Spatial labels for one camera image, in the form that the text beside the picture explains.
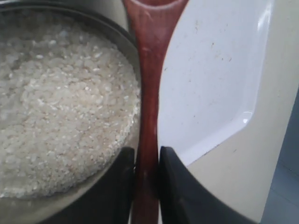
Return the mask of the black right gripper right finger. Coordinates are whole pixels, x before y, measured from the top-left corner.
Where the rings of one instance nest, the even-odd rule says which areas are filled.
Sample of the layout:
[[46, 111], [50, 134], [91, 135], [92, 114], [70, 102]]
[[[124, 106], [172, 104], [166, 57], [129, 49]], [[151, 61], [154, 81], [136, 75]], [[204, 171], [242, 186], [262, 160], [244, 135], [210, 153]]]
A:
[[159, 198], [164, 224], [251, 224], [201, 185], [171, 147], [161, 147]]

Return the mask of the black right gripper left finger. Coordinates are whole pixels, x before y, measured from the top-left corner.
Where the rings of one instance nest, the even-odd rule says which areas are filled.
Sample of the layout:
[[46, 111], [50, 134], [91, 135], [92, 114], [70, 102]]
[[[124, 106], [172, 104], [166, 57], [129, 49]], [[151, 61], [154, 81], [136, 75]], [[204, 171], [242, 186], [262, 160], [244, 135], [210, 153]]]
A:
[[135, 151], [123, 147], [108, 171], [45, 224], [127, 224], [134, 181]]

